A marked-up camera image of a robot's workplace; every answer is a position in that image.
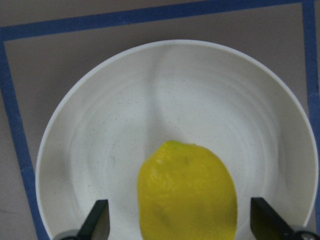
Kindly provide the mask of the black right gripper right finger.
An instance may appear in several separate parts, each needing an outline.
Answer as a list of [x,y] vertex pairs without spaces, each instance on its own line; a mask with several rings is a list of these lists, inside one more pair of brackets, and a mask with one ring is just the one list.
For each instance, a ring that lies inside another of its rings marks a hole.
[[262,197],[250,200],[250,229],[255,239],[296,239],[295,231]]

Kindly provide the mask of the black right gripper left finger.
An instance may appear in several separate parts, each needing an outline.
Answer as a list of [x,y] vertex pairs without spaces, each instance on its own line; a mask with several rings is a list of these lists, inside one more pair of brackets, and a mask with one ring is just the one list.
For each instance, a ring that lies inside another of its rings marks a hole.
[[108,238],[110,235],[110,213],[107,199],[97,200],[86,217],[78,238]]

